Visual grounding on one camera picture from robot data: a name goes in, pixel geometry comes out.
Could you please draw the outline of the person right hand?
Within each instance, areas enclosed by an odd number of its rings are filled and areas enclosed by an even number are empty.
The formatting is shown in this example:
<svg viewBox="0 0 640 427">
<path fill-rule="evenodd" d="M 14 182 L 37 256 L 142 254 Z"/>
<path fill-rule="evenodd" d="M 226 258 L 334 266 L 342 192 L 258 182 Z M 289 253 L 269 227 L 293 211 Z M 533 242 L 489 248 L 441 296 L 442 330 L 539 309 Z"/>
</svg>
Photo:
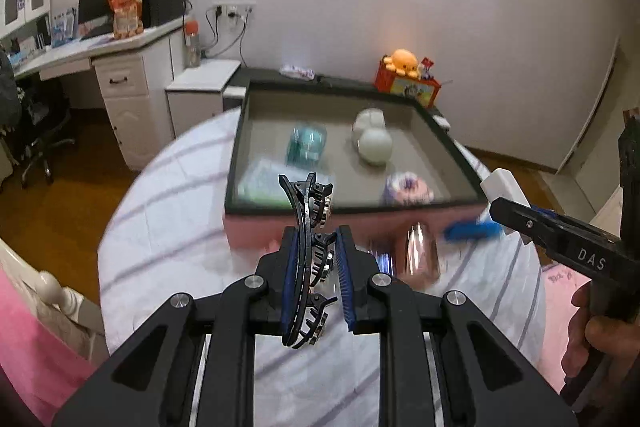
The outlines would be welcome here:
<svg viewBox="0 0 640 427">
<path fill-rule="evenodd" d="M 608 381 L 617 386 L 639 355 L 639 326 L 591 315 L 590 287 L 590 283 L 585 283 L 572 297 L 572 305 L 577 311 L 568 323 L 562 369 L 567 377 L 576 377 L 587 362 L 589 348 L 594 348 L 612 359 Z"/>
</svg>

